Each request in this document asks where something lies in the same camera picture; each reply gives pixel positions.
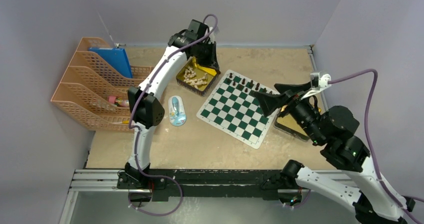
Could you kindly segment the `gold tin with dark pieces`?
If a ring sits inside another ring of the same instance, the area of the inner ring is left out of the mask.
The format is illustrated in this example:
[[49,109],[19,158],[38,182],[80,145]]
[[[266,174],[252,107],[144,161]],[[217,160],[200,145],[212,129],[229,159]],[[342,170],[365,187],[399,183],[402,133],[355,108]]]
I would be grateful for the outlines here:
[[287,114],[284,117],[281,116],[281,113],[286,108],[286,105],[283,106],[279,113],[276,115],[274,119],[274,127],[282,132],[285,132],[291,136],[293,136],[296,139],[302,140],[304,142],[307,142],[310,140],[308,135],[304,132],[304,130],[297,124],[295,119],[290,115]]

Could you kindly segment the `blue folder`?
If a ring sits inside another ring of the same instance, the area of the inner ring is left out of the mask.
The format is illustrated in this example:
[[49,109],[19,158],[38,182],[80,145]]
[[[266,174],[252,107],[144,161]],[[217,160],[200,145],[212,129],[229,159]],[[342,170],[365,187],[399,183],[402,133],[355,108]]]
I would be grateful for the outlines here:
[[130,62],[124,48],[90,47],[88,51],[97,53],[122,76],[133,78]]

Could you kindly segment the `light blue round item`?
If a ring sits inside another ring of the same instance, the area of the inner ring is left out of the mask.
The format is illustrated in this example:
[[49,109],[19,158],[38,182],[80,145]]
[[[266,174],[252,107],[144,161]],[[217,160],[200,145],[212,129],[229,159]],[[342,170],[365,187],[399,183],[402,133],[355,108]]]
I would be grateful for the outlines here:
[[173,126],[179,127],[186,123],[187,116],[180,96],[174,95],[168,100],[169,121]]

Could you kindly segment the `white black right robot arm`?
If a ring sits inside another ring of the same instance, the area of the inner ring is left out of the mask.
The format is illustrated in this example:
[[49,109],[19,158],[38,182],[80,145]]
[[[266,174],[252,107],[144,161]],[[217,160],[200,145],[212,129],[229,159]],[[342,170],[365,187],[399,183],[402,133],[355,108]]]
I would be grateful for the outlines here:
[[320,176],[304,164],[289,160],[280,174],[288,188],[304,187],[334,200],[362,224],[404,224],[404,214],[412,211],[415,202],[392,192],[381,172],[373,166],[370,150],[355,133],[359,122],[344,106],[334,106],[320,113],[310,98],[325,90],[327,85],[312,86],[276,84],[277,94],[254,91],[264,116],[279,110],[290,115],[305,131],[313,145],[321,146],[321,155],[355,183],[354,187]]

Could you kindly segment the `green white chess board mat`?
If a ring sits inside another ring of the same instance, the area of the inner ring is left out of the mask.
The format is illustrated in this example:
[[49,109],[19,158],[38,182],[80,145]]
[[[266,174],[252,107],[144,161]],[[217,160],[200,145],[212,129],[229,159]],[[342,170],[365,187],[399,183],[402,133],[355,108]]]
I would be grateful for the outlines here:
[[[230,85],[225,84],[226,79],[230,79]],[[242,80],[246,79],[244,90],[240,91],[237,86],[242,85]],[[252,79],[239,74],[233,70],[228,70],[221,80],[216,83],[209,97],[203,103],[196,116],[212,125],[213,127],[227,133],[240,140],[246,145],[258,149],[269,128],[271,127],[277,112],[273,112],[268,117],[264,117],[259,102],[254,98],[256,81],[253,80],[253,88],[249,88]],[[260,83],[259,92],[263,88],[268,89],[267,93],[277,94],[278,92]]]

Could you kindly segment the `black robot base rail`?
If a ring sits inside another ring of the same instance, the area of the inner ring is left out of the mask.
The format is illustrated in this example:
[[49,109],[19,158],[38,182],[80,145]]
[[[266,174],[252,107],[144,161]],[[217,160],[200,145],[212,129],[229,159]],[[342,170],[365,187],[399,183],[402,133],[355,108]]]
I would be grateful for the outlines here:
[[169,198],[260,198],[297,205],[310,194],[281,170],[150,169],[147,176],[130,168],[117,173],[117,188],[131,200],[166,202]]

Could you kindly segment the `pink bottle in rack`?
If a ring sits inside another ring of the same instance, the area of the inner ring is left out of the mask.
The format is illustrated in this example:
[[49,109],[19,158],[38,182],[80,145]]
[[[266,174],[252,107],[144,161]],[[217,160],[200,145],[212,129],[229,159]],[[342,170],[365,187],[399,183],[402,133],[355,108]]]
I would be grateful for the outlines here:
[[127,99],[123,99],[117,96],[109,96],[107,98],[108,103],[113,104],[117,107],[123,107],[128,108],[130,106],[130,103]]

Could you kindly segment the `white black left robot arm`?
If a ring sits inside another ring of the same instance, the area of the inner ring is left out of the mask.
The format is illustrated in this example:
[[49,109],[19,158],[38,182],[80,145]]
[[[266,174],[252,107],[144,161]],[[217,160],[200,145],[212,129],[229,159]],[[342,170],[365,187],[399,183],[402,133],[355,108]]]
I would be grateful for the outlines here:
[[169,38],[165,52],[148,77],[137,87],[127,91],[130,120],[128,127],[134,131],[132,154],[118,175],[118,187],[128,184],[133,189],[148,188],[153,180],[163,175],[149,174],[150,149],[156,127],[163,120],[165,109],[162,94],[178,71],[195,58],[202,67],[218,70],[215,30],[217,24],[208,26],[205,21],[193,19],[188,28]]

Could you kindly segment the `orange plastic file rack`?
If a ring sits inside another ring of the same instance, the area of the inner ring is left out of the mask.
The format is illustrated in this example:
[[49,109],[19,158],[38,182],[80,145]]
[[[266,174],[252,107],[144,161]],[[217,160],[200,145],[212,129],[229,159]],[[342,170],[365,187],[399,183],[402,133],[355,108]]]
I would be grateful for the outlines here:
[[91,131],[129,132],[130,110],[108,102],[110,96],[127,99],[127,90],[138,86],[152,72],[151,66],[131,66],[134,78],[119,74],[91,47],[109,48],[99,37],[83,37],[51,102]]

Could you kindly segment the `gold tin with light pieces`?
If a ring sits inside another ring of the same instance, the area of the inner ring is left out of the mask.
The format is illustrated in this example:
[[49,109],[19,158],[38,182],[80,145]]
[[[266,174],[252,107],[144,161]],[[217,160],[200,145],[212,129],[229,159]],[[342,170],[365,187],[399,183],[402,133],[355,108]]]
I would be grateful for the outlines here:
[[187,90],[204,97],[220,74],[219,69],[203,67],[197,63],[195,57],[192,57],[177,73],[176,81]]

